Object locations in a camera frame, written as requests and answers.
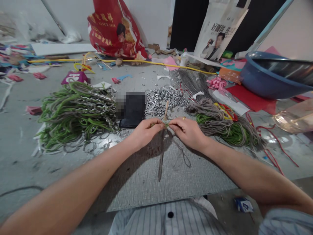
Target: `poster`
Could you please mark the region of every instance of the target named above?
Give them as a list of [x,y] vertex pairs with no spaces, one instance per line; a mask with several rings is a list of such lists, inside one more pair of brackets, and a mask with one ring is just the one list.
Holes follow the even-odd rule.
[[219,60],[248,12],[250,0],[244,8],[236,7],[239,0],[213,0],[198,37],[194,55],[207,60]]

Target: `mobile phone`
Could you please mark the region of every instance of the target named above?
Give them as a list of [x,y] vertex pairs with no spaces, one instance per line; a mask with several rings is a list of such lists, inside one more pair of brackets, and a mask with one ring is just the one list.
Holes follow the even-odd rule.
[[144,119],[145,94],[144,92],[133,92],[126,95],[123,108],[121,110],[122,119],[120,128],[135,128]]

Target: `white wall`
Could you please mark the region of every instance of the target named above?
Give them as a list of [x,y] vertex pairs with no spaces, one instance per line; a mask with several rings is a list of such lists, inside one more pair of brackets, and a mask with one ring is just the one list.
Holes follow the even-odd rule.
[[[92,0],[44,1],[65,33],[78,32],[84,40],[89,40],[87,17],[94,12]],[[46,29],[62,36],[41,0],[6,0],[5,2],[0,1],[1,11],[18,15],[20,10],[24,10],[32,21],[44,24]],[[124,2],[139,28],[143,43],[146,46],[149,43],[158,43],[162,49],[166,49],[171,0],[124,0]]]
[[258,51],[274,46],[282,56],[313,61],[313,0],[294,0]]
[[78,32],[89,40],[87,17],[94,13],[92,0],[44,0],[60,23],[65,34]]

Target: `shirt button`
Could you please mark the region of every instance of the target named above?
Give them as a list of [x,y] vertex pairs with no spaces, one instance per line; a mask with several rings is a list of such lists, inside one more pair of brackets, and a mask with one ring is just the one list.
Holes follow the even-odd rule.
[[167,216],[171,219],[171,218],[174,217],[174,213],[173,213],[173,212],[169,212],[169,213],[167,214]]

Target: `gray work table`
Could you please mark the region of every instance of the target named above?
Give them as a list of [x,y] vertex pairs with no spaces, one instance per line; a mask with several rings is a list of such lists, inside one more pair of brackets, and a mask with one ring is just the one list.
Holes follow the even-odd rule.
[[[120,92],[147,91],[170,84],[167,78],[157,81],[157,75],[169,75],[163,66],[124,65],[120,68],[113,67],[113,70],[102,71],[95,65],[93,69],[96,74],[87,74],[92,84],[101,81],[113,84],[112,77],[131,74],[133,78],[127,77],[119,85],[113,84],[113,88]],[[110,134],[107,139],[95,139],[97,149],[91,153],[85,153],[81,148],[74,153],[38,154],[31,157],[37,146],[33,137],[41,124],[37,123],[37,116],[24,115],[25,107],[40,106],[42,98],[58,91],[61,81],[69,70],[73,70],[72,63],[63,64],[59,68],[50,68],[44,73],[47,78],[41,81],[36,80],[32,74],[21,74],[24,81],[13,86],[6,105],[7,113],[0,114],[0,194],[33,185],[46,188],[103,150],[121,141],[118,136]],[[5,84],[0,83],[1,97],[6,88]],[[293,104],[291,100],[278,101],[277,109],[283,110]],[[250,115],[256,126],[270,127],[273,124],[271,115],[264,111]],[[176,107],[173,112],[169,112],[170,119],[178,116],[188,117],[182,107]],[[285,151],[300,166],[297,168],[280,150],[276,140],[266,131],[262,131],[262,136],[269,141],[268,148],[276,157],[286,177],[294,180],[313,176],[313,148],[308,139],[303,134],[292,135],[279,128],[272,131],[280,139]],[[187,149],[177,137],[174,138],[183,147],[184,153],[190,159],[191,167],[188,168],[184,164],[176,145],[166,142],[162,179],[158,182],[160,138],[161,136],[157,135],[148,146],[129,157],[118,168],[93,205],[93,211],[115,211],[146,206],[218,193],[237,187],[214,163]],[[235,149],[252,155],[245,148]],[[36,189],[28,189],[2,196],[0,221],[38,193]]]

